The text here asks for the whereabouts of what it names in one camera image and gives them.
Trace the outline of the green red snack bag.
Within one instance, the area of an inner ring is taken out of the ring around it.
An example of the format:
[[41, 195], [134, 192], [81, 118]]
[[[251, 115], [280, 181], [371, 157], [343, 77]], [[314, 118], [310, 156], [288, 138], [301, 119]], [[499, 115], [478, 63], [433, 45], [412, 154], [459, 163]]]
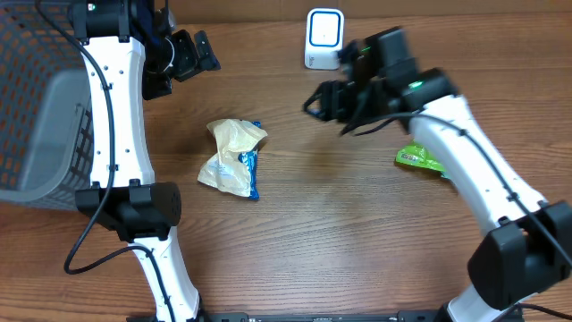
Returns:
[[397, 152], [395, 161], [401, 165], [428, 169], [441, 174], [445, 173], [444, 166], [437, 158], [427, 148], [414, 140], [411, 140], [409, 144]]

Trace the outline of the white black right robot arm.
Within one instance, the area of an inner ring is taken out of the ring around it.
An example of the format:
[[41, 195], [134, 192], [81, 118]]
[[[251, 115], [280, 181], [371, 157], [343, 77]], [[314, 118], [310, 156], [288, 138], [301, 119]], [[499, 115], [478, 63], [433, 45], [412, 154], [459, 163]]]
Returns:
[[344, 79], [321, 83], [304, 111], [357, 136], [399, 122], [443, 165], [481, 230], [469, 286], [435, 320], [514, 318], [531, 297], [570, 277], [570, 205], [549, 202], [515, 172], [449, 76], [418, 67], [403, 29], [335, 46], [332, 58]]

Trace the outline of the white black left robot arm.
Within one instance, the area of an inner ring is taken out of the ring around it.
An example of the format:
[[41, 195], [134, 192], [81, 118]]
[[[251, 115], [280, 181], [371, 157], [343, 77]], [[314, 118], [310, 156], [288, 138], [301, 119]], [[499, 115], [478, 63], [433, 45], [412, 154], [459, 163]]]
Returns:
[[80, 1], [69, 15], [88, 72], [94, 138], [90, 184], [76, 192], [76, 207], [137, 257], [155, 320], [206, 321], [178, 240], [181, 193], [156, 180], [143, 104], [169, 95], [174, 81], [219, 69], [208, 37], [177, 30], [171, 11], [150, 1]]

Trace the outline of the dark grey plastic basket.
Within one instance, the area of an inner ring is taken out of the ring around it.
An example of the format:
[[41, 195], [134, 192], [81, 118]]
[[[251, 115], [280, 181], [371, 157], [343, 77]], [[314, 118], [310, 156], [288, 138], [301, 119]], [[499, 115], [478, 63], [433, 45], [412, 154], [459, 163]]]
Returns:
[[74, 210], [89, 186], [93, 127], [88, 74], [66, 1], [1, 3], [1, 200]]

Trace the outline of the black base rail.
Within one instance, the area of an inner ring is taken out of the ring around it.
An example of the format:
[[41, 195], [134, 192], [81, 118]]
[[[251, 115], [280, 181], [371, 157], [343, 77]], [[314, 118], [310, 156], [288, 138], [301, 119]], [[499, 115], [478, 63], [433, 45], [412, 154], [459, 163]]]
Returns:
[[247, 313], [207, 314], [202, 312], [197, 322], [438, 322], [450, 321], [439, 310], [402, 310], [393, 314], [349, 315], [248, 315]]

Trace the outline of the blue Oreo cookie pack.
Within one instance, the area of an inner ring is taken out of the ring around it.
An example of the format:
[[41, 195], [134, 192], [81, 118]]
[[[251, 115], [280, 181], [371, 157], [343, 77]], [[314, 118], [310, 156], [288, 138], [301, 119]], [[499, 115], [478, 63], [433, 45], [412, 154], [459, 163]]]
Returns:
[[239, 191], [240, 196], [259, 200], [260, 195], [257, 189], [257, 165], [260, 137], [257, 137], [257, 143], [251, 149], [241, 151], [236, 160], [239, 162]]

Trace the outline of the white barcode scanner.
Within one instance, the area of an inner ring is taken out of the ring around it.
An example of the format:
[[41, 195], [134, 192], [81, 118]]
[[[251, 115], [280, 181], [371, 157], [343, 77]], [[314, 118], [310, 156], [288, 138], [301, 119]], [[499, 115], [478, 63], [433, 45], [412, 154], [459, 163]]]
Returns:
[[307, 14], [304, 65], [311, 70], [340, 68], [344, 14], [334, 8], [314, 8]]

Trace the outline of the beige tissue pack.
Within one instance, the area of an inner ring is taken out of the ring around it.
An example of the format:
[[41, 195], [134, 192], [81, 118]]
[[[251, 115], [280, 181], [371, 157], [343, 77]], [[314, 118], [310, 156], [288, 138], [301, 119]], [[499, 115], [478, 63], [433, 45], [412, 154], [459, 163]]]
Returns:
[[198, 181], [206, 186], [225, 193], [240, 196], [239, 162], [236, 160], [241, 151], [249, 150], [267, 137], [260, 122], [242, 119], [221, 119], [207, 126], [216, 144], [216, 153], [201, 167]]

